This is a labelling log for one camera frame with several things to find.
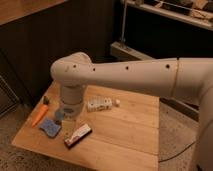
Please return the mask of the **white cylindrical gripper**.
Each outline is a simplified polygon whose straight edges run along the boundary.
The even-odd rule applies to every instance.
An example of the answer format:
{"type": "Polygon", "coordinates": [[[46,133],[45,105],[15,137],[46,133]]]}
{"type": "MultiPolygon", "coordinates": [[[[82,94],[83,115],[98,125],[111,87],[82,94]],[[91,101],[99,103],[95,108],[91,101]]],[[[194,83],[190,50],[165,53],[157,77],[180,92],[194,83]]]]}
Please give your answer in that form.
{"type": "MultiPolygon", "coordinates": [[[[60,112],[66,119],[76,118],[82,111],[84,104],[83,86],[60,87],[60,112]]],[[[62,131],[65,136],[71,136],[76,125],[75,120],[63,120],[62,131]]]]}

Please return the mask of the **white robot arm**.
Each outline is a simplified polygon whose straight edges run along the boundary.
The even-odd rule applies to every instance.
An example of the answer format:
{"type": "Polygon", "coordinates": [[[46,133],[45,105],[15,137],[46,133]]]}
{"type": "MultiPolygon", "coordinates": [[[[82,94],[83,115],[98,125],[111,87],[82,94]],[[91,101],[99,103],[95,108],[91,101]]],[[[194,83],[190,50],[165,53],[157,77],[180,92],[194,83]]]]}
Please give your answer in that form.
{"type": "Polygon", "coordinates": [[[60,108],[74,111],[85,88],[97,85],[175,99],[199,107],[190,171],[213,171],[213,58],[167,58],[94,63],[84,52],[54,61],[60,108]]]}

